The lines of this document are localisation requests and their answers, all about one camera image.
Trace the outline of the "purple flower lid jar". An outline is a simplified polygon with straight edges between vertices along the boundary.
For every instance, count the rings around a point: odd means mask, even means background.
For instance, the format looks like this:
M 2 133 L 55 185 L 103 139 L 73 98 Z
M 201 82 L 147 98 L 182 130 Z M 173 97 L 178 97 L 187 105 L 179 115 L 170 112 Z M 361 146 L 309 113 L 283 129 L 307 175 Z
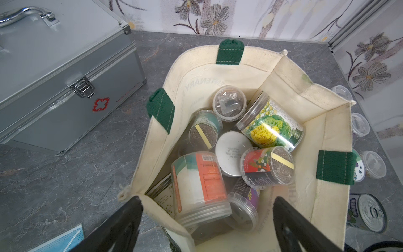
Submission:
M 356 155 L 356 165 L 354 169 L 354 182 L 359 183 L 362 182 L 366 176 L 366 170 L 363 163 L 363 160 L 360 154 L 355 150 L 352 149 L 352 152 Z

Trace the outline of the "teal label seed cup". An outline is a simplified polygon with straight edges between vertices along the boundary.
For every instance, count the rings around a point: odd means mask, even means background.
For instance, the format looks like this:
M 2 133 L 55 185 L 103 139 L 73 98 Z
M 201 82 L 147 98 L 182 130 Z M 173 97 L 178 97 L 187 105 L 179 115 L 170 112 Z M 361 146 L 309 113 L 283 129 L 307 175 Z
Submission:
M 201 110 L 195 114 L 188 139 L 196 151 L 208 151 L 216 145 L 223 129 L 222 121 L 212 110 Z

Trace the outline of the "clear lid cup by wall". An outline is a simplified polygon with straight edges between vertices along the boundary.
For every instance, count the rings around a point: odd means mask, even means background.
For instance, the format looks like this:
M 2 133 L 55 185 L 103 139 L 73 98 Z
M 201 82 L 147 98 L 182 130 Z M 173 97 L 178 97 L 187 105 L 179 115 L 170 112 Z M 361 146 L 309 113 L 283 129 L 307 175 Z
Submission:
M 386 165 L 379 154 L 374 151 L 364 151 L 362 160 L 367 176 L 372 179 L 381 179 L 386 176 Z

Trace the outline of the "cream canvas tote bag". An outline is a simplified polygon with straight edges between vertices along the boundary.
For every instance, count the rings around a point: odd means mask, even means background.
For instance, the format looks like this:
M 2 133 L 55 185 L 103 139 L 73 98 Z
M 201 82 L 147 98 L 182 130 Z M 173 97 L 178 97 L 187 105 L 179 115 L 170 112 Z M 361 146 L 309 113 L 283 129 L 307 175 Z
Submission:
M 234 230 L 225 218 L 193 228 L 174 219 L 171 165 L 181 156 L 198 152 L 188 139 L 195 114 L 213 111 L 215 93 L 224 86 L 239 88 L 246 95 L 247 109 L 256 94 L 266 92 L 305 127 L 302 141 L 290 152 L 296 165 L 295 181 L 259 190 L 258 224 L 249 233 Z M 151 121 L 142 153 L 131 184 L 118 198 L 126 201 L 138 196 L 146 214 L 182 252 L 278 252 L 273 222 L 278 196 L 343 249 L 349 187 L 354 183 L 352 105 L 313 83 L 286 52 L 229 39 L 187 50 L 172 65 L 163 87 L 150 97 Z M 229 131 L 242 133 L 236 128 L 238 121 L 222 121 L 219 137 Z M 215 148 L 208 152 L 215 154 Z M 241 176 L 221 174 L 228 194 Z

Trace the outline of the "silver first aid case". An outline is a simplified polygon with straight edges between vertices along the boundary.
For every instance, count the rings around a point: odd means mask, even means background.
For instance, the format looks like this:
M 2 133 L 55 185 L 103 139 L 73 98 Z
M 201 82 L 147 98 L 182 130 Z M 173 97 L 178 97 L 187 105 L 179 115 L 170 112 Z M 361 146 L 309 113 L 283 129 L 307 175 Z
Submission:
M 63 155 L 146 83 L 99 1 L 1 1 L 1 144 Z

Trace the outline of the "yellow green seed cup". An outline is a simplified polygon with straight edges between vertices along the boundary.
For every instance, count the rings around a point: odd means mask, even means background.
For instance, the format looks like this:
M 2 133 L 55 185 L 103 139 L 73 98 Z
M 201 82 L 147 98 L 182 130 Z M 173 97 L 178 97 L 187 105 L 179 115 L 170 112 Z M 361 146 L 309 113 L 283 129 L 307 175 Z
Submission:
M 292 152 L 302 141 L 305 127 L 261 91 L 248 104 L 236 128 L 260 148 L 282 146 Z

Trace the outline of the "orange sunflower seed cup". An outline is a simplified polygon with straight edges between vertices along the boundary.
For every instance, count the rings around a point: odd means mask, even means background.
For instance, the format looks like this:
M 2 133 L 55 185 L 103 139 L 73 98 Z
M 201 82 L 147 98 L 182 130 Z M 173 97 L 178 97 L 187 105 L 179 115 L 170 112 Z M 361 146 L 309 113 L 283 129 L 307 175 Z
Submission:
M 365 137 L 370 133 L 370 125 L 363 115 L 359 113 L 352 114 L 352 132 L 357 137 Z

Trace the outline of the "purple label metal can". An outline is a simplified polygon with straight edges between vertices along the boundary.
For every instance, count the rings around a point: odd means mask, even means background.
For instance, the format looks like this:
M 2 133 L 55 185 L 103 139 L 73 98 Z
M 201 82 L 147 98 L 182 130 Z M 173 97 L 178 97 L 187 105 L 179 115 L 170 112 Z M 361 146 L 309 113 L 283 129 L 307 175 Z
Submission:
M 387 214 L 381 202 L 371 194 L 350 194 L 346 224 L 361 230 L 383 233 Z

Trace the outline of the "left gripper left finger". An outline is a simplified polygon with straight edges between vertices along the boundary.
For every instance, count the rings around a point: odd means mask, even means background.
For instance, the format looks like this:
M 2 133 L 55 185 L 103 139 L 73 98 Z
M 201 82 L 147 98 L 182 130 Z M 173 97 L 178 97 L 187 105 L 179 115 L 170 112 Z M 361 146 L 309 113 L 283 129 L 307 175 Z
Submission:
M 139 235 L 143 205 L 138 196 L 132 197 L 88 237 L 75 246 L 73 252 L 132 252 Z

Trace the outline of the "red label seed jar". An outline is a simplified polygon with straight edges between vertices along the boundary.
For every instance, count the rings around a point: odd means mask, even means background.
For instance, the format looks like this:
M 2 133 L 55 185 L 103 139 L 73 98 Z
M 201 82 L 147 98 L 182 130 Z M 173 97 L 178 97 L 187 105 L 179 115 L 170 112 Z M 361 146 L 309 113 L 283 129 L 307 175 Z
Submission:
M 225 183 L 213 152 L 198 151 L 171 165 L 174 219 L 185 228 L 232 215 Z

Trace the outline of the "red flower seed cup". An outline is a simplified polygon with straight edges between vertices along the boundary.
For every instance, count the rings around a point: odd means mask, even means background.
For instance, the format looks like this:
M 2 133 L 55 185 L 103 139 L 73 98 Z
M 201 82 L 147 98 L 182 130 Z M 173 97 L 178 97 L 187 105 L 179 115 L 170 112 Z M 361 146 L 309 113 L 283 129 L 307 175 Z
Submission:
M 296 165 L 284 147 L 252 147 L 241 156 L 240 173 L 248 186 L 263 190 L 269 186 L 291 185 L 295 181 Z

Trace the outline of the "white lid seed jar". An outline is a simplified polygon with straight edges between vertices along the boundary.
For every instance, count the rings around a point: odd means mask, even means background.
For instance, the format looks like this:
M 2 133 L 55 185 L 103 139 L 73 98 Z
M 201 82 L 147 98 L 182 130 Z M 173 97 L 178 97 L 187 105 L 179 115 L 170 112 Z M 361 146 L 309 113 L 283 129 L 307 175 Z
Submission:
M 215 154 L 223 175 L 240 177 L 240 159 L 253 145 L 242 133 L 229 131 L 219 137 Z

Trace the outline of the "clear lid green seed cup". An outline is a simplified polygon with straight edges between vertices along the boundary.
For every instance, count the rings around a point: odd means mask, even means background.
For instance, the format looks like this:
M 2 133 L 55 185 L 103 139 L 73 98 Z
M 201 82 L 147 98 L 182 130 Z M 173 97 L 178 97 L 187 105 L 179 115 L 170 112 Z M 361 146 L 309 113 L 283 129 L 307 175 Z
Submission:
M 331 88 L 331 90 L 345 100 L 353 100 L 351 92 L 342 85 L 334 86 Z

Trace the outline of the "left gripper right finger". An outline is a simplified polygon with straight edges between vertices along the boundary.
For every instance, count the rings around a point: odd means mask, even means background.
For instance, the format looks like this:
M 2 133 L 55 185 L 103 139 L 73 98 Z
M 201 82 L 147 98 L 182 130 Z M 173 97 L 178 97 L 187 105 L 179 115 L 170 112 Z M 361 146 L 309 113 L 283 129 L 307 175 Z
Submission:
M 282 252 L 342 251 L 281 196 L 273 205 L 273 222 Z

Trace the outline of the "blue face mask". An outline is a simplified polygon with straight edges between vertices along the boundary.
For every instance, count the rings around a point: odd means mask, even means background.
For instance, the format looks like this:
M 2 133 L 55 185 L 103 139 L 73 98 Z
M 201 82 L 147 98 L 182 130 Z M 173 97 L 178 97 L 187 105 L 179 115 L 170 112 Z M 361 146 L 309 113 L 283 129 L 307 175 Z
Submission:
M 69 252 L 84 240 L 81 224 L 29 250 L 28 252 Z

